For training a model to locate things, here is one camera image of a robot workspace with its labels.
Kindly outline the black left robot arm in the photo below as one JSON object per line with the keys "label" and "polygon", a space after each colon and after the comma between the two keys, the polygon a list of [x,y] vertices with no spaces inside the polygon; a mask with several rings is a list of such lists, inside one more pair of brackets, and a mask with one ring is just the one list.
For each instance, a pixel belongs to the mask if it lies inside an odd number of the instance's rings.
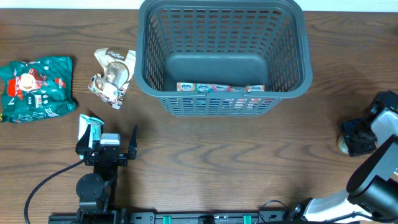
{"label": "black left robot arm", "polygon": [[85,165],[93,167],[93,172],[81,177],[76,184],[79,197],[76,223],[129,223],[127,210],[115,206],[114,201],[118,168],[136,158],[137,129],[133,129],[127,153],[120,152],[119,134],[101,133],[98,140],[91,140],[90,132],[91,126],[87,126],[75,149]]}

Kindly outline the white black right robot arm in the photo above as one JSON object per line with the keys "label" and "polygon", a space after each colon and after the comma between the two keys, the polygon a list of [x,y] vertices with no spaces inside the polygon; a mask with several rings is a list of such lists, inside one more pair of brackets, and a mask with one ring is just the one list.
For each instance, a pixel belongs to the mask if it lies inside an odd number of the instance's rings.
{"label": "white black right robot arm", "polygon": [[379,92],[362,118],[339,126],[338,147],[351,157],[369,157],[346,188],[325,198],[310,198],[287,215],[304,222],[397,223],[397,94]]}

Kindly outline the green lid jar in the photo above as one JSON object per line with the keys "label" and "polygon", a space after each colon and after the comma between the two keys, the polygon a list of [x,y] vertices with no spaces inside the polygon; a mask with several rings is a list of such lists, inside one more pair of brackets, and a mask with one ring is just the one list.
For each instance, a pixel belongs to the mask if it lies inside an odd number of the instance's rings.
{"label": "green lid jar", "polygon": [[344,136],[341,135],[338,139],[337,139],[337,146],[339,148],[339,150],[343,153],[343,154],[349,154],[349,149],[348,146],[346,144],[346,141],[344,139]]}

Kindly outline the blue Kleenex tissue multipack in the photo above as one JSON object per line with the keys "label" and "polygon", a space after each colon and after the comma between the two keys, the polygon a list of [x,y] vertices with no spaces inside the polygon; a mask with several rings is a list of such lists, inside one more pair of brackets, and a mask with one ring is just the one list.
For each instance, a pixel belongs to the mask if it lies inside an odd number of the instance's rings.
{"label": "blue Kleenex tissue multipack", "polygon": [[199,93],[209,92],[253,92],[253,91],[265,91],[264,85],[247,85],[241,86],[229,86],[219,84],[204,84],[204,83],[186,83],[178,82],[177,91],[197,91]]}

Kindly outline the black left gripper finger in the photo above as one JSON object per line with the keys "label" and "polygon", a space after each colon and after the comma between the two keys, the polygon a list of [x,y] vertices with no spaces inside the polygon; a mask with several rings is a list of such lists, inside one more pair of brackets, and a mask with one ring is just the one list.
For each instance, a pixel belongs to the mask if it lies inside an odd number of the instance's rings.
{"label": "black left gripper finger", "polygon": [[137,154],[136,133],[137,133],[137,126],[134,127],[133,132],[132,132],[132,136],[131,136],[130,141],[129,141],[128,151],[127,151],[128,159],[135,159],[136,158],[136,154]]}
{"label": "black left gripper finger", "polygon": [[87,155],[89,153],[89,143],[90,143],[90,131],[91,131],[91,125],[89,124],[86,127],[86,131],[82,135],[82,137],[78,140],[76,144],[76,149],[75,152],[78,155]]}

